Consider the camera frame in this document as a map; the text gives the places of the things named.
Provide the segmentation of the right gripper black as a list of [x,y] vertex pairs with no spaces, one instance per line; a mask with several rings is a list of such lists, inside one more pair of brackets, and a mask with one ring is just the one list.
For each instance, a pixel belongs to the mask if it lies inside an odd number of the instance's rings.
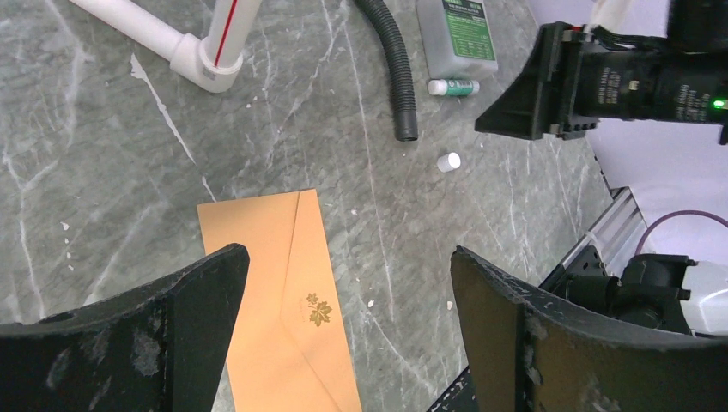
[[544,24],[522,71],[475,131],[539,140],[549,130],[570,140],[601,118],[653,119],[659,75],[659,37]]

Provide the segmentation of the brown paper envelope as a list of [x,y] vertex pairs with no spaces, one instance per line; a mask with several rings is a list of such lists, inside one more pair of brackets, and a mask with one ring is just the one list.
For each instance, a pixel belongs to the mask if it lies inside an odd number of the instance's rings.
[[238,411],[358,411],[319,200],[292,191],[197,208],[207,253],[243,245],[250,264],[227,354]]

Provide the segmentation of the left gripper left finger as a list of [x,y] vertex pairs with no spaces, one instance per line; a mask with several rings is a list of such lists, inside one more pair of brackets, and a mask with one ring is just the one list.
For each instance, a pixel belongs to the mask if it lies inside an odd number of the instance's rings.
[[2,410],[211,410],[249,263],[231,244],[112,298],[4,324]]

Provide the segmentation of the white glue stick cap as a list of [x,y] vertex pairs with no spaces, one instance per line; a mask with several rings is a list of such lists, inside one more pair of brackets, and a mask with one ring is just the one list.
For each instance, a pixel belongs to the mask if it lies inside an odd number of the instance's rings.
[[451,152],[442,155],[437,160],[436,165],[442,173],[449,173],[460,168],[461,158],[457,153]]

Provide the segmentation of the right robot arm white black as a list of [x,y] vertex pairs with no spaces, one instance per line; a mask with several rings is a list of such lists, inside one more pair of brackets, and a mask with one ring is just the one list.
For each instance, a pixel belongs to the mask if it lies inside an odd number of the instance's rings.
[[556,294],[594,312],[691,336],[727,335],[727,4],[671,1],[663,37],[619,34],[603,17],[542,25],[521,73],[475,129],[534,141],[585,136],[647,226],[622,276],[572,274]]

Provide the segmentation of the green white glue stick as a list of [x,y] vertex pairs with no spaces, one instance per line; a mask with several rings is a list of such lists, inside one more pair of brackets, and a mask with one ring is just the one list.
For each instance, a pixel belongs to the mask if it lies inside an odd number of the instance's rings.
[[432,79],[428,82],[428,92],[433,96],[465,97],[476,94],[479,90],[478,81]]

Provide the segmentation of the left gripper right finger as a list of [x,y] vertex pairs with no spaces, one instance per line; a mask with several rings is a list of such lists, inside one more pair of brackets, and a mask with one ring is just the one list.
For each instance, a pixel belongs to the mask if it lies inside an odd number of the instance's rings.
[[473,251],[452,289],[481,411],[724,411],[727,342],[596,314]]

